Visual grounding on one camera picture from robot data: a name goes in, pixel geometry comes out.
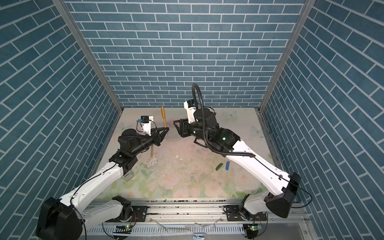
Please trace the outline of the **tan pen cap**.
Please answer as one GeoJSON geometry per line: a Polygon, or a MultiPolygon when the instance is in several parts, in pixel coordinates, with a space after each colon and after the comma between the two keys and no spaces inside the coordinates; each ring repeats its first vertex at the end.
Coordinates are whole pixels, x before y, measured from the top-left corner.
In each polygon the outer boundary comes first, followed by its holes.
{"type": "Polygon", "coordinates": [[[165,113],[165,108],[164,107],[161,107],[161,114],[162,114],[162,118],[165,119],[166,118],[166,113],[165,113]]]}

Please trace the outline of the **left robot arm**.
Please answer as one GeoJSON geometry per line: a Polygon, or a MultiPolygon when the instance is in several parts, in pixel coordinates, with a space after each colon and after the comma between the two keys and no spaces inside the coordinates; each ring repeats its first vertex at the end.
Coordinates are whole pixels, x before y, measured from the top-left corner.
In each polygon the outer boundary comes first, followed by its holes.
{"type": "Polygon", "coordinates": [[[126,177],[137,163],[137,156],[160,146],[169,128],[151,129],[140,135],[135,129],[123,131],[120,148],[92,177],[58,199],[49,198],[41,206],[36,236],[42,240],[77,240],[87,230],[108,220],[130,222],[135,217],[131,201],[115,196],[105,204],[88,209],[88,205],[116,180],[126,177]]]}

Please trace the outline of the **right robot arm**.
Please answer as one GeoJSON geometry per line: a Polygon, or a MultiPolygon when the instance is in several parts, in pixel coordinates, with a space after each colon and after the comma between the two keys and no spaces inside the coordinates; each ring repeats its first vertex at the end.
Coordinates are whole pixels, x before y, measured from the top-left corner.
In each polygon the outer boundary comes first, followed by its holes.
{"type": "Polygon", "coordinates": [[[188,117],[174,121],[182,138],[193,136],[200,147],[238,164],[257,178],[268,190],[260,197],[246,195],[238,206],[238,215],[248,220],[258,213],[270,211],[280,218],[287,218],[293,208],[301,176],[275,167],[253,151],[240,136],[220,127],[216,113],[204,104],[200,87],[192,84],[193,98],[184,103],[188,117]]]}

